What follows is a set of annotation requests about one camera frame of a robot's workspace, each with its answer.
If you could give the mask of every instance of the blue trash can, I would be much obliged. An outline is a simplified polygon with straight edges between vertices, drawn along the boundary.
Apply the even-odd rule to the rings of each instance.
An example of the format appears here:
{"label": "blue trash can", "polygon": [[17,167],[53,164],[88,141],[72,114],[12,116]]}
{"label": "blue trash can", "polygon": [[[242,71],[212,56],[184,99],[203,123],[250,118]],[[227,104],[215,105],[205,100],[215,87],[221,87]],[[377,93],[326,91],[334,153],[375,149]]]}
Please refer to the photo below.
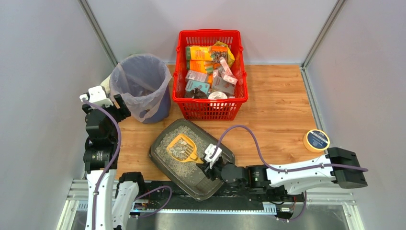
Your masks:
{"label": "blue trash can", "polygon": [[129,56],[117,64],[110,76],[111,98],[121,94],[131,115],[147,124],[169,116],[169,81],[163,61],[152,54]]}

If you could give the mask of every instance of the litter scoop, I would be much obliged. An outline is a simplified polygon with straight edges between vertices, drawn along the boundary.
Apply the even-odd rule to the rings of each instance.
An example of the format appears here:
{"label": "litter scoop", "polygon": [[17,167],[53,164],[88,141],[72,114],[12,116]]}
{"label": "litter scoop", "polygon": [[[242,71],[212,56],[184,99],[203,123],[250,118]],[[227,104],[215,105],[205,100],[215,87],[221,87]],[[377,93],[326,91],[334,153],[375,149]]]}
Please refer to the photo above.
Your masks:
{"label": "litter scoop", "polygon": [[185,134],[181,133],[173,139],[167,146],[169,155],[180,162],[196,162],[203,164],[203,161],[197,155],[196,144]]}

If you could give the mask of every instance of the litter box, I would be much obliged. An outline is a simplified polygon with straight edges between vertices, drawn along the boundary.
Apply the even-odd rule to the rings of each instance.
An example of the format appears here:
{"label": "litter box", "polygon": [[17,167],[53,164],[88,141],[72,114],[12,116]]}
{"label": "litter box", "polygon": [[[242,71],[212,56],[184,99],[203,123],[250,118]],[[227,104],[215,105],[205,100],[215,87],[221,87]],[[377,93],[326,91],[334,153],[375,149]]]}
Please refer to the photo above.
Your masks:
{"label": "litter box", "polygon": [[[166,151],[168,144],[179,134],[183,133],[192,139],[197,146],[200,158],[209,144],[216,145],[218,140],[191,121],[178,119],[169,125],[154,141],[149,150],[152,162],[177,186],[196,200],[203,201],[211,197],[224,182],[207,179],[194,162],[180,162]],[[234,154],[223,144],[223,161],[235,163]]]}

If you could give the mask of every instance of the white wall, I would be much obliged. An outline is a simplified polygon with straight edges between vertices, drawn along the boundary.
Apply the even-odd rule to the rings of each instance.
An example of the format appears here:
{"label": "white wall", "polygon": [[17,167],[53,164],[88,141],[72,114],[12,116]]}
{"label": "white wall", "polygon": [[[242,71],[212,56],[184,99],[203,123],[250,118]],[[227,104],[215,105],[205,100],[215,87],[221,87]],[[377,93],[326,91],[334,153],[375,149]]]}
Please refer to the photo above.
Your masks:
{"label": "white wall", "polygon": [[75,0],[1,1],[1,229],[55,229],[83,175],[79,94],[113,69]]}
{"label": "white wall", "polygon": [[406,220],[406,2],[348,0],[308,68],[333,146],[357,153],[354,190],[367,230]]}
{"label": "white wall", "polygon": [[336,0],[88,0],[116,58],[176,61],[179,31],[236,29],[246,63],[301,63]]}

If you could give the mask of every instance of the red basket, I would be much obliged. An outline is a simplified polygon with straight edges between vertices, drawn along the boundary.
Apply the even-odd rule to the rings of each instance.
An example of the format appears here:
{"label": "red basket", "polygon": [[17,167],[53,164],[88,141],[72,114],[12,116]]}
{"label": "red basket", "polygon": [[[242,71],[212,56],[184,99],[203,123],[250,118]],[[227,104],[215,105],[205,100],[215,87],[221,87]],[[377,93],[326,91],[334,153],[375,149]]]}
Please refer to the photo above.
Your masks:
{"label": "red basket", "polygon": [[[234,54],[235,62],[231,71],[238,79],[235,98],[229,99],[192,99],[183,98],[186,87],[186,46],[212,46],[216,41],[226,43]],[[241,35],[238,30],[183,30],[179,33],[176,68],[173,74],[172,99],[179,105],[183,116],[189,120],[234,120],[241,105],[248,100],[247,81]]]}

